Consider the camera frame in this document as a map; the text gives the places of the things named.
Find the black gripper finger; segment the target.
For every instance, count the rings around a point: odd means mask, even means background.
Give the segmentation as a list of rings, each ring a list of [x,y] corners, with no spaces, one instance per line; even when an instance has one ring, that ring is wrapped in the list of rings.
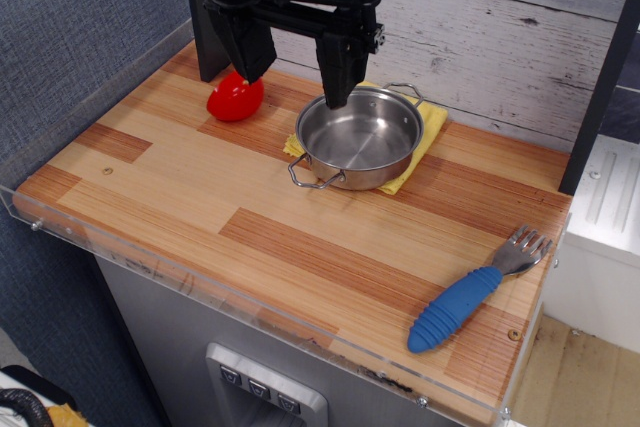
[[[247,7],[229,8],[205,0],[204,8],[235,70],[249,84],[257,82],[277,58],[271,28]]]
[[[368,55],[358,38],[324,33],[316,40],[316,56],[330,109],[345,106],[355,86],[364,80]]]

